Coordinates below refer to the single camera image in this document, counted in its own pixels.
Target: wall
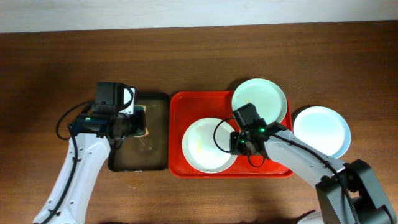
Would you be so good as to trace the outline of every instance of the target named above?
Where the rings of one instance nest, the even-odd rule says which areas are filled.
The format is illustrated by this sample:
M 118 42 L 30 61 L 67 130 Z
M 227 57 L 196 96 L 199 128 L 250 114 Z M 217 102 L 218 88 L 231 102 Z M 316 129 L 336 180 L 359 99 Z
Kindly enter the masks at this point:
M 0 32 L 398 19 L 398 0 L 0 0 Z

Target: white plate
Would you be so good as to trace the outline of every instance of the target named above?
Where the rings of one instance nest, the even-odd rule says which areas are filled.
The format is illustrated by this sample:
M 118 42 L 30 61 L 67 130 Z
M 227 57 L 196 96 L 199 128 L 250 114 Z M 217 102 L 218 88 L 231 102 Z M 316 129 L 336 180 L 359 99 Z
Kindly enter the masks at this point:
M 334 158 L 341 157 L 351 143 L 351 132 L 344 118 L 323 106 L 313 106 L 299 113 L 293 132 L 301 141 Z
M 191 124 L 185 131 L 182 152 L 196 170 L 214 174 L 226 170 L 236 160 L 237 156 L 222 152 L 214 143 L 214 129 L 220 121 L 217 118 L 203 118 Z M 229 135 L 233 131 L 226 122 L 218 127 L 216 141 L 222 149 L 229 150 Z
M 267 124 L 282 122 L 286 115 L 286 96 L 279 86 L 269 80 L 254 78 L 237 87 L 232 96 L 232 110 L 248 103 L 256 106 L 257 113 Z

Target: wooden table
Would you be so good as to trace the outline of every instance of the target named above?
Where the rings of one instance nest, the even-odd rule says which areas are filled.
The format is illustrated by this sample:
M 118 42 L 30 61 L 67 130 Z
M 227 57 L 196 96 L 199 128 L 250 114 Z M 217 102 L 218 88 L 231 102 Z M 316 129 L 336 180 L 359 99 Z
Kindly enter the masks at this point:
M 347 120 L 342 159 L 368 162 L 398 211 L 397 21 L 0 34 L 0 63 L 1 223 L 38 214 L 67 153 L 55 123 L 98 81 L 173 94 L 272 80 L 292 111 L 322 105 Z M 86 223 L 281 222 L 311 209 L 317 195 L 296 175 L 190 180 L 104 165 Z

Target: plate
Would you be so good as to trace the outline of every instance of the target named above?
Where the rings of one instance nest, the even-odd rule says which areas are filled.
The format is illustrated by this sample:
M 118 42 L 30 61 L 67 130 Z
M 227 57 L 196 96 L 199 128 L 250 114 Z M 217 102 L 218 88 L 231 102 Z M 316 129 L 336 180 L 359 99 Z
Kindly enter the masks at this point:
M 351 143 L 351 131 L 344 118 L 323 106 L 313 106 L 299 113 L 293 132 L 304 143 L 336 159 L 348 150 Z
M 257 113 L 267 124 L 274 121 L 281 123 L 286 115 L 286 96 L 279 86 L 269 80 L 254 78 L 237 87 L 232 97 L 232 110 L 248 103 L 256 106 Z
M 214 174 L 229 168 L 237 156 L 222 152 L 213 140 L 214 129 L 221 120 L 203 118 L 189 126 L 182 139 L 182 152 L 188 163 L 201 172 Z M 229 150 L 229 135 L 234 129 L 222 123 L 216 132 L 217 144 Z

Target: red tray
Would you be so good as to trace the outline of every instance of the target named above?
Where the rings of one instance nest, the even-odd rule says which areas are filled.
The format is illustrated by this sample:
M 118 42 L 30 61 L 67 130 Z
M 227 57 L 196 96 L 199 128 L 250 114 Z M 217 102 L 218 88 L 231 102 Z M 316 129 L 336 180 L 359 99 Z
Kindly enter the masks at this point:
M 181 91 L 172 97 L 170 103 L 169 170 L 181 178 L 283 178 L 293 172 L 273 161 L 265 161 L 258 168 L 252 167 L 246 156 L 238 156 L 234 164 L 223 172 L 206 174 L 193 168 L 182 153 L 182 138 L 188 127 L 202 118 L 226 119 L 232 117 L 231 100 L 233 91 Z M 282 124 L 292 130 L 289 101 L 286 117 Z M 228 123 L 239 131 L 234 120 Z M 252 156 L 252 163 L 259 165 L 262 156 Z

